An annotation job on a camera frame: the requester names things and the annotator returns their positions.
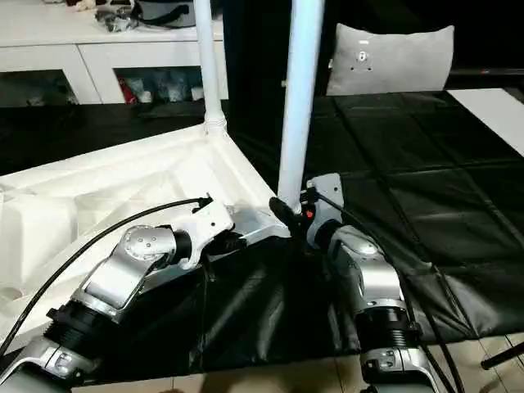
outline metal bracket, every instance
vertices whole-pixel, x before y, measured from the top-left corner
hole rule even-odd
[[[307,187],[315,187],[320,194],[328,197],[340,206],[344,205],[344,194],[342,194],[342,183],[339,174],[325,174],[312,178],[311,180],[308,180]],[[306,238],[313,248],[318,249],[320,247],[314,241],[318,229],[330,219],[342,222],[342,216],[340,211],[325,201],[317,201],[315,207],[316,212],[314,220],[309,226]]]
[[[35,337],[10,364],[2,375],[2,385],[24,363],[32,363],[48,371],[52,375],[65,379],[80,371],[90,373],[95,368],[95,363],[68,350],[56,342],[45,337]]]

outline items on shelf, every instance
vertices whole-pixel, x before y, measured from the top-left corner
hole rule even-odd
[[[184,102],[204,98],[199,67],[115,70],[124,100],[137,102]]]
[[[98,23],[106,27],[110,33],[119,33],[134,29],[138,26],[138,21],[131,16],[131,7],[121,7],[117,10],[111,8],[98,8],[95,18]]]
[[[61,70],[0,74],[0,107],[78,104]]]

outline white plastic frame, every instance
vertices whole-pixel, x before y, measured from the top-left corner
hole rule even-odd
[[[274,193],[228,136],[219,100],[210,0],[195,0],[206,121],[187,129],[93,151],[0,177],[0,339],[35,291],[89,238],[140,210],[210,194],[222,201],[249,243],[288,236],[269,210]],[[135,224],[176,222],[194,206]],[[88,271],[129,226],[102,239],[67,269],[28,317],[9,351],[49,323]],[[157,274],[147,289],[183,272]]]

